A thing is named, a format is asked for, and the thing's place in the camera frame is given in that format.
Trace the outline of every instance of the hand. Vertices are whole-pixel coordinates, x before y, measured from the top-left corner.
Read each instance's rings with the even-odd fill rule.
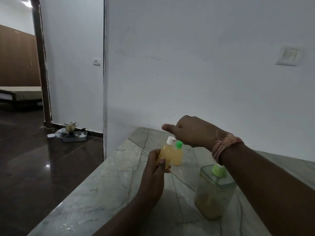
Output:
[[[171,166],[165,170],[165,159],[161,158],[157,166],[157,158],[161,149],[150,151],[147,165],[144,168],[136,199],[153,209],[164,190],[164,173],[170,173]]]
[[[162,129],[174,134],[176,139],[182,141],[185,145],[205,147],[210,151],[212,151],[218,138],[223,140],[228,134],[211,123],[188,115],[182,117],[176,126],[164,124]]]

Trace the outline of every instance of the wooden door frame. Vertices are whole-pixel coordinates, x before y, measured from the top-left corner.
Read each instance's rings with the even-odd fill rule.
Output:
[[[42,15],[40,9],[39,0],[31,0],[33,6],[33,20],[34,20],[34,31],[37,42],[37,52],[38,52],[38,61],[39,61],[39,70],[40,70],[40,80],[42,87],[42,102],[44,106],[44,126],[48,128],[53,127],[53,119],[51,114],[50,107],[50,94],[49,94],[49,81],[48,73],[46,70],[46,50],[44,42],[44,34],[42,30]]]

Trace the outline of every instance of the small bottle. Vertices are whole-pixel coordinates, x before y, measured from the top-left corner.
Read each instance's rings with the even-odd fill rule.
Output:
[[[168,168],[173,154],[174,154],[174,147],[176,139],[174,137],[168,137],[166,144],[162,147],[160,154],[158,155],[157,165],[161,158],[166,160],[165,169]]]
[[[181,164],[181,160],[183,159],[183,150],[181,149],[182,146],[183,143],[181,141],[176,142],[173,158],[171,160],[172,165],[179,166]]]
[[[236,183],[224,166],[204,166],[200,169],[195,205],[207,220],[220,218],[235,188]]]

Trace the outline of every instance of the wooden wardrobe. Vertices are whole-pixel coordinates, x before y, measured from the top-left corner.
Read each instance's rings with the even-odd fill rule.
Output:
[[[0,86],[40,86],[34,35],[0,25]]]

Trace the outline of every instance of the white wall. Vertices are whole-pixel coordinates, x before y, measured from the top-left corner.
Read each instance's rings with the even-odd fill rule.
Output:
[[[34,35],[32,9],[21,0],[0,0],[0,25]]]
[[[53,123],[103,132],[104,0],[40,1]]]
[[[315,161],[315,0],[109,0],[108,153],[195,115]],[[282,45],[305,48],[275,65]]]

